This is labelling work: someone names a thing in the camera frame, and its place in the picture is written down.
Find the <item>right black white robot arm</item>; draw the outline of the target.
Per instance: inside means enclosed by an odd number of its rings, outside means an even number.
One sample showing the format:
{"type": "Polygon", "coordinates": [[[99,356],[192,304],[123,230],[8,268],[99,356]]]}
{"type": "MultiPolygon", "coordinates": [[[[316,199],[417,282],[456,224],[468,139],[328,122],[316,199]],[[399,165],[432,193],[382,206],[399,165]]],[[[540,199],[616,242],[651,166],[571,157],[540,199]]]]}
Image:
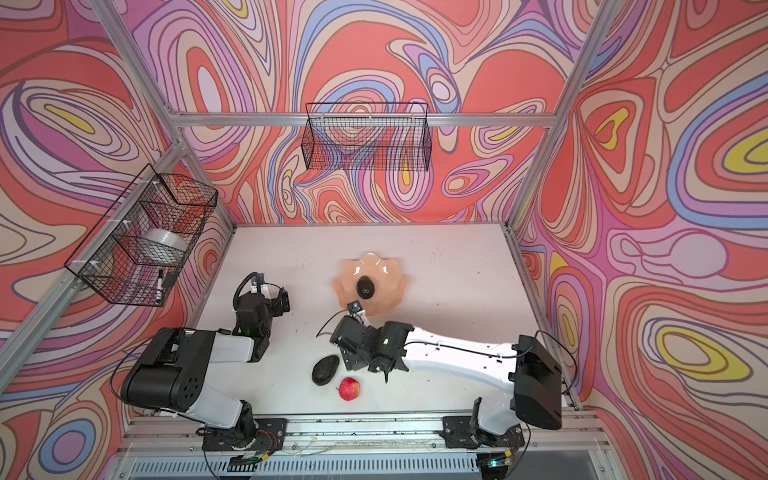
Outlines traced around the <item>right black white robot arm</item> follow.
{"type": "Polygon", "coordinates": [[[562,428],[563,372],[536,335],[521,334],[513,343],[479,343],[404,322],[374,327],[364,314],[357,302],[349,304],[329,333],[348,370],[365,369],[385,378],[394,370],[437,371],[496,389],[473,404],[467,435],[476,446],[492,446],[523,423],[562,428]]]}

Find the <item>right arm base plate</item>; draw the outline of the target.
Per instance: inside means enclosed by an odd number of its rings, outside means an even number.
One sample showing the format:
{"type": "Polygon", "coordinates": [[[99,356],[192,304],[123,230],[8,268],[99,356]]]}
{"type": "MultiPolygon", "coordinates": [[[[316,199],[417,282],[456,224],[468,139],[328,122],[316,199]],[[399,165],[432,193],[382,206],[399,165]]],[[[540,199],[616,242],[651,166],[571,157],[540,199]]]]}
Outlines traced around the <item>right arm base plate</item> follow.
{"type": "Polygon", "coordinates": [[[475,450],[488,447],[516,451],[525,445],[525,436],[519,426],[496,435],[480,429],[470,416],[443,416],[442,427],[437,433],[449,449],[475,450]]]}

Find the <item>dark fake avocado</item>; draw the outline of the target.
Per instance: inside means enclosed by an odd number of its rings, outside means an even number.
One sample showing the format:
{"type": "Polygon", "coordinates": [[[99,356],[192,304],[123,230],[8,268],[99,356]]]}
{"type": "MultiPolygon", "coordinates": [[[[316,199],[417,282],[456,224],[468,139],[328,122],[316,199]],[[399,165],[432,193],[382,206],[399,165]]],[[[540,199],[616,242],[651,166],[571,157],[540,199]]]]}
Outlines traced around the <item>dark fake avocado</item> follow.
{"type": "Polygon", "coordinates": [[[340,365],[340,357],[328,355],[316,362],[311,372],[311,380],[317,386],[329,384],[335,377],[340,365]]]}
{"type": "Polygon", "coordinates": [[[375,295],[375,283],[368,276],[362,276],[357,280],[356,292],[359,298],[369,300],[375,295]]]}

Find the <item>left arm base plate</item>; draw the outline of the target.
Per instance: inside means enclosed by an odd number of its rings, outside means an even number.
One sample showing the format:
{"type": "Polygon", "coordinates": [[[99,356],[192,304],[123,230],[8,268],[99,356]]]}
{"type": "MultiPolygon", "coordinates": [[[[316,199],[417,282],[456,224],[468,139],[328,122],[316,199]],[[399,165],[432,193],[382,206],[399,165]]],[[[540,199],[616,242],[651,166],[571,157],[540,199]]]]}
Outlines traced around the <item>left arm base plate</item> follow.
{"type": "Polygon", "coordinates": [[[286,418],[257,418],[230,429],[203,426],[196,434],[202,437],[206,452],[274,453],[283,448],[287,425],[286,418]]]}

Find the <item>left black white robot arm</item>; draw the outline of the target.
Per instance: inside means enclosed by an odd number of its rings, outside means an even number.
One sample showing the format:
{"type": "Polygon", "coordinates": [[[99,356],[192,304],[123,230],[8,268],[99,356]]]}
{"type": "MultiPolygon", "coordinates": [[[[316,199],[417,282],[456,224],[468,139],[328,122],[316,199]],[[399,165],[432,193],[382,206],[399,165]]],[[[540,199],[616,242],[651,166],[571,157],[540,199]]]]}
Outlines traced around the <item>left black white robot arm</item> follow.
{"type": "Polygon", "coordinates": [[[200,424],[203,451],[274,451],[275,434],[259,427],[246,400],[206,382],[212,364],[252,364],[264,357],[273,320],[290,311],[288,291],[253,272],[232,298],[231,329],[163,328],[148,342],[118,390],[124,404],[200,424]]]}

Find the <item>red fake apple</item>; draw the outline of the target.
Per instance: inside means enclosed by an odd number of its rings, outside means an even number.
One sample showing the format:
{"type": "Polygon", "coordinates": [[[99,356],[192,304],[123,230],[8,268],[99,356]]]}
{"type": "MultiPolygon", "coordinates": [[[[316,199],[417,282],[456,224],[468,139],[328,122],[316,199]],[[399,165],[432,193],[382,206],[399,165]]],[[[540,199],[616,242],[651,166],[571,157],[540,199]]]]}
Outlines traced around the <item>red fake apple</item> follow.
{"type": "Polygon", "coordinates": [[[353,401],[361,393],[360,383],[351,377],[344,378],[338,388],[339,396],[344,401],[353,401]]]}

